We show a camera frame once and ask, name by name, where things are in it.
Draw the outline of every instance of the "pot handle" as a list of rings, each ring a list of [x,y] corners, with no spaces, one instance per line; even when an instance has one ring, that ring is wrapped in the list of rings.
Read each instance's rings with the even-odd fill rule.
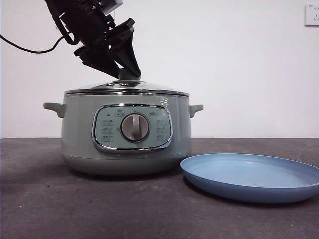
[[[188,107],[189,116],[193,118],[197,111],[202,111],[203,109],[204,109],[204,105],[189,106]]]
[[[51,103],[51,102],[45,102],[43,103],[43,108],[46,110],[55,111],[58,114],[59,118],[63,118],[66,110],[65,104],[59,104],[59,103]]]

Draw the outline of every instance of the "dark countertop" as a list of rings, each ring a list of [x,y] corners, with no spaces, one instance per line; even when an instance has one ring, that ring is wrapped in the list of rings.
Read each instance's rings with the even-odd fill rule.
[[[195,138],[192,154],[237,152],[319,166],[319,139]],[[177,168],[131,178],[69,169],[60,139],[1,140],[3,239],[315,239],[319,195],[284,205],[209,195]]]

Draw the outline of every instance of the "control panel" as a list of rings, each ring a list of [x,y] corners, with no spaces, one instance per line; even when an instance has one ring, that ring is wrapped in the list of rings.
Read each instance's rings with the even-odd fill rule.
[[[103,151],[165,148],[171,136],[167,109],[147,104],[103,106],[92,128],[93,141]]]

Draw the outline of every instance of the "pot base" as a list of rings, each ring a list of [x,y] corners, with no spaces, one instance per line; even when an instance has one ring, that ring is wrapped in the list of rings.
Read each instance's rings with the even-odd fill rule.
[[[64,154],[66,164],[77,171],[106,176],[134,176],[167,171],[177,167],[187,154],[137,159],[94,159]]]

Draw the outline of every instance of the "blue plate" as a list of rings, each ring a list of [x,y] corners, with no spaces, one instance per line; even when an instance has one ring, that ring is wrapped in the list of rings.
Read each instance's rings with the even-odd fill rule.
[[[319,168],[283,158],[204,154],[184,159],[180,166],[196,187],[244,202],[291,203],[319,193]]]

